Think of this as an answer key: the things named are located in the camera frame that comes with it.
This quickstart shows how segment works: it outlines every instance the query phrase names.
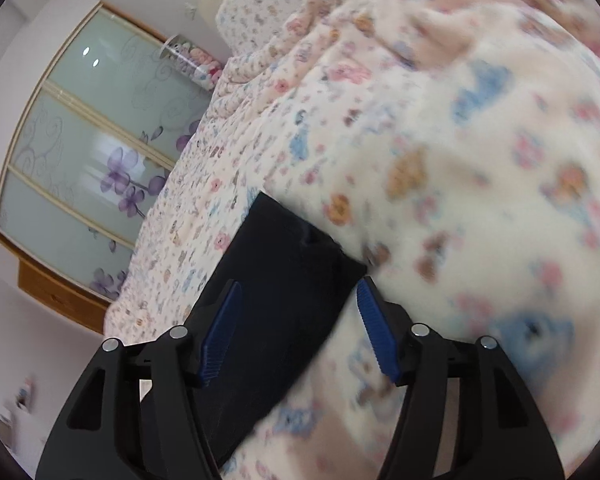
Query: folded black fabric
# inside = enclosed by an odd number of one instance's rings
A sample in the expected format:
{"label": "folded black fabric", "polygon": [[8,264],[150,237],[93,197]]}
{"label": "folded black fabric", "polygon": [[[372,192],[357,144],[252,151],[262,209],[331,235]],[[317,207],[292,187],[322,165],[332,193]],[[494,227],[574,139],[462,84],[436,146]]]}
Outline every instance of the folded black fabric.
{"label": "folded black fabric", "polygon": [[[216,301],[228,279],[242,285],[243,308],[219,377],[194,390],[219,465],[283,399],[331,333],[366,267],[327,234],[260,194],[196,302]],[[149,453],[155,416],[142,402]],[[160,460],[147,458],[160,474]]]}

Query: glass panel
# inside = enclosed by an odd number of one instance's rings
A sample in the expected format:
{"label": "glass panel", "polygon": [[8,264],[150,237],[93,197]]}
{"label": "glass panel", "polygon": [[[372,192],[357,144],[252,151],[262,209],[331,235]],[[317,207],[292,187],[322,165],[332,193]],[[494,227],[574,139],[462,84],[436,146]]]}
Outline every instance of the glass panel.
{"label": "glass panel", "polygon": [[2,190],[0,231],[60,275],[117,298],[132,251],[95,233],[11,173]]}
{"label": "glass panel", "polygon": [[168,175],[45,92],[31,108],[11,165],[131,245]]}
{"label": "glass panel", "polygon": [[49,79],[158,152],[178,160],[211,99],[165,59],[160,45],[100,10]]}

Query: black garment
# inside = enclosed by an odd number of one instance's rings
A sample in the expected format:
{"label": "black garment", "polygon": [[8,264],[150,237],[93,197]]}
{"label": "black garment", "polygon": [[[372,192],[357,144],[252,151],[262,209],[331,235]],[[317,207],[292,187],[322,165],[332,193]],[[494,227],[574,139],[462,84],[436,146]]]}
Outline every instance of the black garment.
{"label": "black garment", "polygon": [[[365,273],[327,234],[263,193],[257,197],[194,306],[214,303],[230,278],[242,286],[242,314],[220,375],[193,391],[218,464],[283,399]],[[149,393],[142,402],[145,458],[160,474],[151,403]]]}

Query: crumpled blanket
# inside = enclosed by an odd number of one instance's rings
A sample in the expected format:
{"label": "crumpled blanket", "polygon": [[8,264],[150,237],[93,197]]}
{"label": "crumpled blanket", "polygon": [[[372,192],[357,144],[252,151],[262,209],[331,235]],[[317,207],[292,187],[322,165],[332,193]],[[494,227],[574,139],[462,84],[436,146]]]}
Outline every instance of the crumpled blanket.
{"label": "crumpled blanket", "polygon": [[[304,0],[227,64],[106,335],[182,322],[264,189],[414,320],[495,336],[570,474],[600,438],[600,60],[584,43],[600,43],[592,0]],[[351,298],[223,476],[375,478],[403,396]]]}

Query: silver screw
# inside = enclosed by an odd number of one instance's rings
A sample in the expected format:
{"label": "silver screw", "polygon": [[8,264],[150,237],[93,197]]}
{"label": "silver screw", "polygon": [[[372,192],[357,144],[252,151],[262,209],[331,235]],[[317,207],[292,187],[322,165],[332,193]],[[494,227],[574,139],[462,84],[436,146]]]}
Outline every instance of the silver screw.
{"label": "silver screw", "polygon": [[169,330],[169,335],[173,339],[182,339],[189,333],[186,326],[178,325],[174,326],[171,330]]}
{"label": "silver screw", "polygon": [[498,342],[491,336],[486,335],[480,338],[480,344],[487,350],[493,350],[498,346]]}
{"label": "silver screw", "polygon": [[422,323],[416,323],[411,327],[411,332],[413,333],[413,335],[416,335],[418,337],[424,337],[426,335],[429,335],[429,332],[431,332],[431,330],[429,330],[429,327],[427,325],[424,325]]}
{"label": "silver screw", "polygon": [[116,348],[118,348],[119,344],[120,343],[118,343],[117,339],[107,339],[104,343],[102,343],[102,349],[105,352],[113,352]]}

